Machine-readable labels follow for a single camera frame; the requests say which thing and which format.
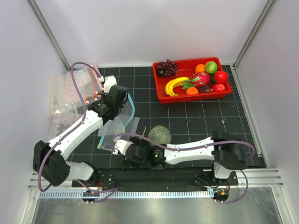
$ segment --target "plastic tray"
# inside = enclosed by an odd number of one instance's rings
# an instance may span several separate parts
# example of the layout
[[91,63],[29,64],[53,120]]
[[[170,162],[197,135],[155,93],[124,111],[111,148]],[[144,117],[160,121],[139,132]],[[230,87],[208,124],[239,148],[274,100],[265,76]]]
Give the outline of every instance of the plastic tray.
[[230,94],[232,88],[227,81],[225,85],[225,91],[222,92],[207,92],[207,93],[199,93],[195,95],[186,95],[186,90],[183,90],[183,87],[179,86],[174,89],[174,92],[178,94],[177,97],[170,97],[167,96],[165,93],[165,86],[166,84],[171,81],[172,79],[176,79],[178,77],[188,77],[192,78],[193,74],[195,73],[195,67],[198,64],[205,64],[208,61],[216,62],[218,66],[218,71],[223,71],[221,63],[217,57],[209,57],[209,58],[198,58],[198,59],[188,59],[188,60],[180,60],[175,61],[178,64],[178,73],[170,78],[166,77],[157,77],[156,73],[156,66],[159,64],[158,62],[153,63],[153,71],[156,83],[156,90],[157,96],[161,104],[168,104],[168,103],[176,103],[176,102],[185,102],[185,101],[194,101],[194,100],[201,100],[201,99],[216,99],[216,98],[223,98],[226,95]]

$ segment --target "bunch of bananas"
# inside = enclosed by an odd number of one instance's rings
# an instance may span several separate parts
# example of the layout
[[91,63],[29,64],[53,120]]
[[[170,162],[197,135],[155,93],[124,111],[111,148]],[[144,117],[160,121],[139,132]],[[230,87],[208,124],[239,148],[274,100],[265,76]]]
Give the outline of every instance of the bunch of bananas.
[[189,78],[187,78],[187,77],[181,77],[181,78],[176,78],[176,79],[173,79],[173,80],[169,81],[169,82],[166,84],[166,86],[165,86],[165,93],[166,93],[168,96],[171,96],[171,97],[176,97],[176,96],[178,96],[178,94],[175,94],[175,93],[173,92],[173,88],[182,85],[183,82],[186,82],[186,81],[189,81]]

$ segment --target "orange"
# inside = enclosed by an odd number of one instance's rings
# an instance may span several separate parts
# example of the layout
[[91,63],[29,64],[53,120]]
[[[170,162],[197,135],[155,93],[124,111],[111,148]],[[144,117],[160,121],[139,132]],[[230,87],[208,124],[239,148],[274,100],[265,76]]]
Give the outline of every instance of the orange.
[[198,64],[195,68],[196,73],[201,73],[205,71],[205,65],[204,64]]
[[198,94],[198,89],[196,89],[195,87],[189,87],[186,90],[186,95],[194,95],[194,94]]

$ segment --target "grapes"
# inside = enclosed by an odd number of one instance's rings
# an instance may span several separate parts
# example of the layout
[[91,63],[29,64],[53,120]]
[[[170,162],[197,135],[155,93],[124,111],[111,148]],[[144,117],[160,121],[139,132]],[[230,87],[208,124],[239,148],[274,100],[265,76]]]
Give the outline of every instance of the grapes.
[[169,59],[166,62],[159,62],[157,66],[157,75],[159,77],[171,77],[176,75],[178,72],[178,65]]

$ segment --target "white wall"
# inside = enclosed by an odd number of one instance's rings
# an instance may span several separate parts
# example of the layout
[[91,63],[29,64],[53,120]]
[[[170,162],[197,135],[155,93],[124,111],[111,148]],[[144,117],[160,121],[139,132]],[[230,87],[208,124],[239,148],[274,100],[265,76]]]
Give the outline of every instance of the white wall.
[[298,212],[299,1],[277,1],[244,56],[238,74],[263,152],[277,167]]
[[234,63],[266,0],[36,0],[69,63]]
[[33,149],[47,140],[49,77],[64,71],[29,5],[4,0],[0,14],[0,222],[20,223]]

